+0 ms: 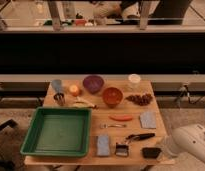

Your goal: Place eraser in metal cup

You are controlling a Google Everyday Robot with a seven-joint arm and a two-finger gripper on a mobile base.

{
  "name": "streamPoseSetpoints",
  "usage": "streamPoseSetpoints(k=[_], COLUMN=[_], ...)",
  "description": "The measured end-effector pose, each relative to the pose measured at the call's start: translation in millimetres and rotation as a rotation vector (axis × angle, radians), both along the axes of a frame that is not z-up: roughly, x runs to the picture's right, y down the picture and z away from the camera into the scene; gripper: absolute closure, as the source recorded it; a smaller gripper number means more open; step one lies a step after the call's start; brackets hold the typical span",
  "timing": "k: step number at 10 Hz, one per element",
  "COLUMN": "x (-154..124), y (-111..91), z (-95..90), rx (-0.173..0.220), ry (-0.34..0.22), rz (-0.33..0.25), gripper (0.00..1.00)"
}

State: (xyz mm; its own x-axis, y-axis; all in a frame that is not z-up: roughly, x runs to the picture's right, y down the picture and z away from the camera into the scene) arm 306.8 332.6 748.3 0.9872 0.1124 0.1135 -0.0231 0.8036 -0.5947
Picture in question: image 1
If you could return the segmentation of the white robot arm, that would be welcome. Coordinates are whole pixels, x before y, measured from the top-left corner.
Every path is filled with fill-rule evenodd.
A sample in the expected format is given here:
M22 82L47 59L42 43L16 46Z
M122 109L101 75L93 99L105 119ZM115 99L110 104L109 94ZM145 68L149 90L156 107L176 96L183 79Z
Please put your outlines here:
M157 146L168 159L187 152L205 163L205 127L192 124L176 128L170 135L164 136Z

